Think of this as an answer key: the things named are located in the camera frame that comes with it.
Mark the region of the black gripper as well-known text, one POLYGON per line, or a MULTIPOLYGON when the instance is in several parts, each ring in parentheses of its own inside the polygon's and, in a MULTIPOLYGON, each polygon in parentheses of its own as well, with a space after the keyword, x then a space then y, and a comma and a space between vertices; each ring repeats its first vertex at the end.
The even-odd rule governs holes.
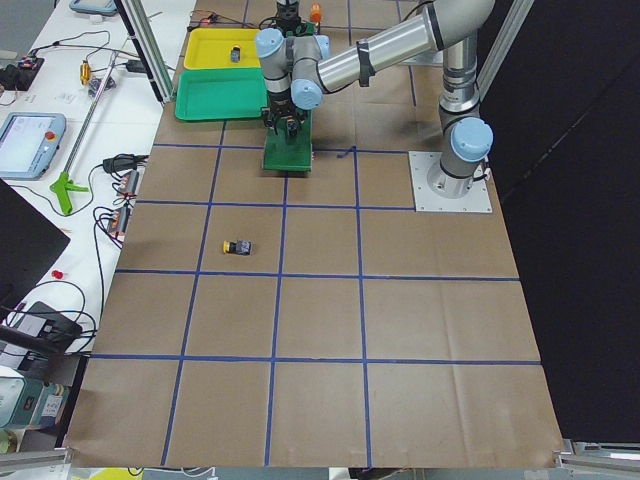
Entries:
POLYGON ((306 120, 306 111, 295 106, 287 92, 268 92, 268 104, 261 108, 261 119, 264 126, 277 131, 284 125, 286 136, 295 138, 306 120))
POLYGON ((301 35, 305 30, 298 0, 277 0, 275 26, 283 35, 301 35))

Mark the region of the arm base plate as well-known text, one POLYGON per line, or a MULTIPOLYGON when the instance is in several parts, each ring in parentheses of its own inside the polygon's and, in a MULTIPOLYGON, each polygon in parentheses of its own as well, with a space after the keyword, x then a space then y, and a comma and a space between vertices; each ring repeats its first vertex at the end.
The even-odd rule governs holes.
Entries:
POLYGON ((493 208, 481 165, 471 177, 455 179, 441 169, 441 153, 410 151, 409 170, 417 212, 491 214, 493 208))

